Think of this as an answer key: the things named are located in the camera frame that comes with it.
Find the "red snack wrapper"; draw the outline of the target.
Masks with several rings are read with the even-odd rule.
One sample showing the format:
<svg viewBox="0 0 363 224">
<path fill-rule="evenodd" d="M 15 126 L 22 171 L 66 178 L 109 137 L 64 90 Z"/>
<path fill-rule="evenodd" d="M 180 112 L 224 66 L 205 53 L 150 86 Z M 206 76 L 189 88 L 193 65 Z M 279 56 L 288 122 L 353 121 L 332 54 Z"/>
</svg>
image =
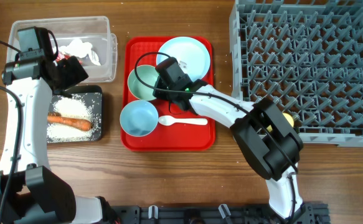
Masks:
<svg viewBox="0 0 363 224">
<path fill-rule="evenodd" d="M 64 53 L 62 53 L 62 52 L 59 52 L 59 53 L 58 53 L 58 56 L 57 56 L 57 58 L 56 58 L 56 61 L 57 61 L 57 62 L 59 62 L 59 61 L 61 61 L 61 60 L 63 60 L 63 59 L 68 59 L 68 55 L 66 55 L 66 54 L 64 54 Z"/>
</svg>

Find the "white tissue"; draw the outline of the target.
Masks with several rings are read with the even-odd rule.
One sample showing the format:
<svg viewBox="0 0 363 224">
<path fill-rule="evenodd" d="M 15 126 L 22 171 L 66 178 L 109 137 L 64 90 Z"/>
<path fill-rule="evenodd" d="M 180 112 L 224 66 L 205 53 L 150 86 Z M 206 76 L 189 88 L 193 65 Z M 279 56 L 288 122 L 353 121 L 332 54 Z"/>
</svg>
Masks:
<svg viewBox="0 0 363 224">
<path fill-rule="evenodd" d="M 73 39 L 68 45 L 60 46 L 59 52 L 68 55 L 68 58 L 75 56 L 81 65 L 101 65 L 98 54 L 93 50 L 93 45 L 90 42 L 83 42 L 81 39 Z"/>
</svg>

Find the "mint green bowl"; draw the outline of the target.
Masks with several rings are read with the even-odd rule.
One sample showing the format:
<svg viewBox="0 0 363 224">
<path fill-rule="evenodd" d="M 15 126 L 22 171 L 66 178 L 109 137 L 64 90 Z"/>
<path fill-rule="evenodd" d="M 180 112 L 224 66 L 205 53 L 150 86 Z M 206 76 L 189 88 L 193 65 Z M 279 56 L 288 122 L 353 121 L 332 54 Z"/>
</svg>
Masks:
<svg viewBox="0 0 363 224">
<path fill-rule="evenodd" d="M 155 86 L 159 77 L 156 69 L 152 65 L 137 66 L 138 76 L 142 81 L 150 86 Z M 132 70 L 128 77 L 128 88 L 131 94 L 139 100 L 152 101 L 156 97 L 153 95 L 153 89 L 142 84 L 136 77 L 135 70 Z"/>
</svg>

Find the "light blue bowl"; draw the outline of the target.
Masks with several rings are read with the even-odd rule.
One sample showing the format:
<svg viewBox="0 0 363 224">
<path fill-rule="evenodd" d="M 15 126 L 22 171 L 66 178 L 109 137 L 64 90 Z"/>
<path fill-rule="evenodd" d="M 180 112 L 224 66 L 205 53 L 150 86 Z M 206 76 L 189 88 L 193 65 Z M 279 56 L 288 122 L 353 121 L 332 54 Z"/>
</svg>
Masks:
<svg viewBox="0 0 363 224">
<path fill-rule="evenodd" d="M 144 100 L 128 103 L 120 113 L 122 130 L 134 137 L 151 134 L 158 125 L 159 114 L 155 106 Z"/>
</svg>

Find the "light blue plate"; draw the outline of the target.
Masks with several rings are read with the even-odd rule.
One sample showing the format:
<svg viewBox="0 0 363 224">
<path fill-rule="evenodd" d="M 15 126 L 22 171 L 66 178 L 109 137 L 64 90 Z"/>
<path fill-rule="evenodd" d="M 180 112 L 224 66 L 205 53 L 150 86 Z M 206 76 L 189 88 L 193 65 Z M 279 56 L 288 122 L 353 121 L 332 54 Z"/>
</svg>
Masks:
<svg viewBox="0 0 363 224">
<path fill-rule="evenodd" d="M 176 58 L 182 71 L 194 82 L 202 80 L 210 68 L 210 54 L 204 44 L 192 37 L 175 37 L 165 42 L 159 52 Z"/>
</svg>

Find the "orange carrot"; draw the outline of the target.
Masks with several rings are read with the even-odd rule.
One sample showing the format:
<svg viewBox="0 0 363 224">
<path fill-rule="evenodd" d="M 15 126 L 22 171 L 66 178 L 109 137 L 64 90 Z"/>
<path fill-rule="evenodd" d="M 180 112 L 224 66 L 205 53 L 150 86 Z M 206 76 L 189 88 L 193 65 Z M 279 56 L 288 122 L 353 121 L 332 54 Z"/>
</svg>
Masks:
<svg viewBox="0 0 363 224">
<path fill-rule="evenodd" d="M 68 118 L 62 116 L 48 116 L 47 120 L 49 123 L 57 123 L 66 126 L 70 126 L 81 131 L 89 131 L 92 129 L 92 123 L 85 119 Z"/>
</svg>

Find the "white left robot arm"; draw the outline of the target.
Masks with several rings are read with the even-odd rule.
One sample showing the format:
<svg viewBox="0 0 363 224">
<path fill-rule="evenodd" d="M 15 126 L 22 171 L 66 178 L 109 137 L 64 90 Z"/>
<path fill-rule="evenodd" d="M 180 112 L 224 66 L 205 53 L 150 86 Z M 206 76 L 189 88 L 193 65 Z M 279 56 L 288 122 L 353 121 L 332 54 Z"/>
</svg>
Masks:
<svg viewBox="0 0 363 224">
<path fill-rule="evenodd" d="M 0 160 L 0 223 L 121 223 L 101 196 L 77 197 L 47 157 L 47 117 L 53 94 L 88 77 L 74 56 L 9 62 L 1 87 L 9 96 Z"/>
</svg>

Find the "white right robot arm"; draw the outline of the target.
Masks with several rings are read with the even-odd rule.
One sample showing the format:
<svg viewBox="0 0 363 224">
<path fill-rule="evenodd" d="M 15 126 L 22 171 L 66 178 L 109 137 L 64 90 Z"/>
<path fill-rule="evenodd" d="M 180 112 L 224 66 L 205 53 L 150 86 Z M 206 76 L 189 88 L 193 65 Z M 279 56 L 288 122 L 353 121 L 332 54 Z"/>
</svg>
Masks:
<svg viewBox="0 0 363 224">
<path fill-rule="evenodd" d="M 240 101 L 202 80 L 176 91 L 158 78 L 154 87 L 154 96 L 228 127 L 250 167 L 266 180 L 270 208 L 283 221 L 296 221 L 303 204 L 295 179 L 303 142 L 274 102 Z"/>
</svg>

